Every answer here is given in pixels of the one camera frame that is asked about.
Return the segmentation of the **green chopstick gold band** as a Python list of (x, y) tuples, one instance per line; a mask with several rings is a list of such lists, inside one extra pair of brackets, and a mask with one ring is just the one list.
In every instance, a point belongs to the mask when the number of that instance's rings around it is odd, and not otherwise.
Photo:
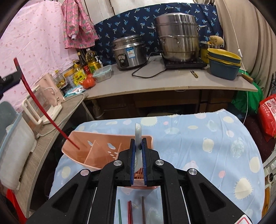
[(119, 219), (119, 224), (122, 224), (122, 214), (121, 214), (121, 201), (118, 199), (118, 219)]

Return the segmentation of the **pink perforated utensil holder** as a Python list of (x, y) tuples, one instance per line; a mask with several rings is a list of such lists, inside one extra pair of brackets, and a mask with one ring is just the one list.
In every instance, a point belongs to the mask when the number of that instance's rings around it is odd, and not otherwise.
[[(120, 153), (135, 147), (132, 144), (132, 135), (99, 134), (81, 131), (73, 131), (69, 138), (77, 145), (75, 147), (66, 140), (62, 146), (62, 152), (74, 162), (83, 165), (91, 171), (103, 169), (105, 165), (119, 160)], [(127, 187), (139, 190), (153, 190), (156, 186), (147, 187), (143, 179), (143, 169), (134, 172), (134, 166), (130, 165), (135, 157), (132, 153), (123, 153), (126, 156), (123, 171), (118, 176), (127, 183)]]

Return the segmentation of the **brown chopstick gold band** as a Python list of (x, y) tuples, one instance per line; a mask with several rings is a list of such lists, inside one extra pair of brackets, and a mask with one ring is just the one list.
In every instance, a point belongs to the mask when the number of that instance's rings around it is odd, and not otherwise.
[(146, 224), (146, 215), (145, 215), (145, 197), (142, 196), (142, 223)]

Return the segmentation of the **white ceramic soup spoon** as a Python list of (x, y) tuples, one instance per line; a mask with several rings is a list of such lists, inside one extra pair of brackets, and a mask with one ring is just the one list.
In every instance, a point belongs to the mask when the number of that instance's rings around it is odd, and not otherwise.
[(135, 166), (134, 173), (138, 172), (143, 166), (142, 162), (142, 127), (141, 124), (135, 124)]

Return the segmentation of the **cooking oil bottle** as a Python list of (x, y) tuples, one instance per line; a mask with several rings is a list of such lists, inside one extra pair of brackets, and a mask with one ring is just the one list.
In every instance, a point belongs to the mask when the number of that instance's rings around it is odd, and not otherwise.
[(88, 64), (88, 67), (92, 74), (95, 73), (96, 70), (98, 70), (97, 61), (93, 55), (93, 52), (90, 48), (86, 49), (86, 61)]

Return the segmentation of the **pink floral hanging garment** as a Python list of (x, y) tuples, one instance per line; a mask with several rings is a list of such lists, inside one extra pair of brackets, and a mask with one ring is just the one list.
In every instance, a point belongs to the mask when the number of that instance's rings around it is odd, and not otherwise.
[(65, 49), (93, 47), (99, 37), (94, 24), (85, 12), (82, 1), (64, 1), (61, 9), (64, 16)]

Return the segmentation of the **clear food container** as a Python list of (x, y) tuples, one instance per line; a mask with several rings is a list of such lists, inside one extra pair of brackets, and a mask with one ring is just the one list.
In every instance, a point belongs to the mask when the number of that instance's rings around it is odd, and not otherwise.
[(97, 83), (99, 83), (107, 79), (110, 79), (112, 74), (113, 74), (112, 66), (107, 65), (96, 70), (95, 73), (93, 74), (93, 78)]

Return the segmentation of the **green plastic bag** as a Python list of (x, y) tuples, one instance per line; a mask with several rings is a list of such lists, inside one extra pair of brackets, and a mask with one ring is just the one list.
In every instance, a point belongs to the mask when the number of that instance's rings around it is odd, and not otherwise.
[[(249, 76), (247, 72), (241, 69), (239, 69), (238, 74), (246, 74), (247, 76)], [(238, 91), (236, 97), (231, 101), (231, 103), (236, 109), (238, 109), (242, 113), (248, 112), (256, 114), (258, 112), (259, 103), (264, 99), (264, 95), (258, 84), (256, 84), (252, 78), (251, 80), (253, 86), (257, 89), (257, 92)]]

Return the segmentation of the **red plastic bag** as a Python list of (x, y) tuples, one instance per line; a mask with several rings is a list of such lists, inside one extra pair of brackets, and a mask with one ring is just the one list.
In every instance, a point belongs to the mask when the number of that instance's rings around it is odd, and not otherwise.
[(275, 94), (270, 95), (259, 103), (258, 118), (261, 124), (263, 135), (268, 142), (270, 139), (275, 138), (276, 132), (276, 101)]

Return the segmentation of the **silver rice cooker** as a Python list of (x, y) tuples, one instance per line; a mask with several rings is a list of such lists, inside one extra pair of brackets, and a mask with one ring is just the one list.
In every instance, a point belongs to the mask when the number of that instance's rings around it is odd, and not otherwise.
[(113, 53), (119, 70), (130, 70), (147, 62), (145, 44), (138, 34), (113, 41)]

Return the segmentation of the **blue yellow stacked basins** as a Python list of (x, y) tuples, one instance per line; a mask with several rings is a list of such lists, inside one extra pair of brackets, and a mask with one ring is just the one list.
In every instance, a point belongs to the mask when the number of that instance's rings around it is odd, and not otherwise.
[(224, 49), (207, 49), (212, 75), (233, 81), (241, 67), (241, 57)]

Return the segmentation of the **yellow sponge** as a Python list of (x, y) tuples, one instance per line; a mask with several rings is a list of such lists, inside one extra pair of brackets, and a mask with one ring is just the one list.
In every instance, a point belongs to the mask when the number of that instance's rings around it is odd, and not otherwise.
[(223, 38), (221, 38), (218, 35), (211, 35), (211, 36), (209, 36), (208, 43), (210, 45), (223, 45), (224, 44), (224, 40), (223, 40)]

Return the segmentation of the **beige curtain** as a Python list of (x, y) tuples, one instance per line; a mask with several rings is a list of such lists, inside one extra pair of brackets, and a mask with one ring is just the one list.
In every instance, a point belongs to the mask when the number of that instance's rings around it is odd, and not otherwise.
[(250, 1), (215, 1), (227, 51), (242, 54), (245, 70), (264, 95), (275, 74), (275, 34)]

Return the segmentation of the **pink dotted wall cloth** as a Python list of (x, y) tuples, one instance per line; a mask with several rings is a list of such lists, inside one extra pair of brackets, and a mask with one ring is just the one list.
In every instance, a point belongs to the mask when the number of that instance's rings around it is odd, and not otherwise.
[(46, 73), (65, 71), (77, 59), (64, 44), (64, 16), (56, 1), (29, 1), (1, 37), (1, 77), (15, 72), (18, 59), (30, 87)]

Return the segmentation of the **wooden handled knife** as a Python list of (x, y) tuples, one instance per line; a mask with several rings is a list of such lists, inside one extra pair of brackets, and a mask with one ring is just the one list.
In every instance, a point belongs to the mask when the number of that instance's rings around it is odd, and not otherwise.
[(248, 76), (247, 74), (244, 74), (244, 73), (240, 73), (240, 72), (239, 72), (237, 76), (242, 77), (243, 79), (245, 79), (246, 81), (248, 81), (248, 82), (251, 83), (251, 84), (254, 82), (254, 79), (251, 78), (250, 76)]

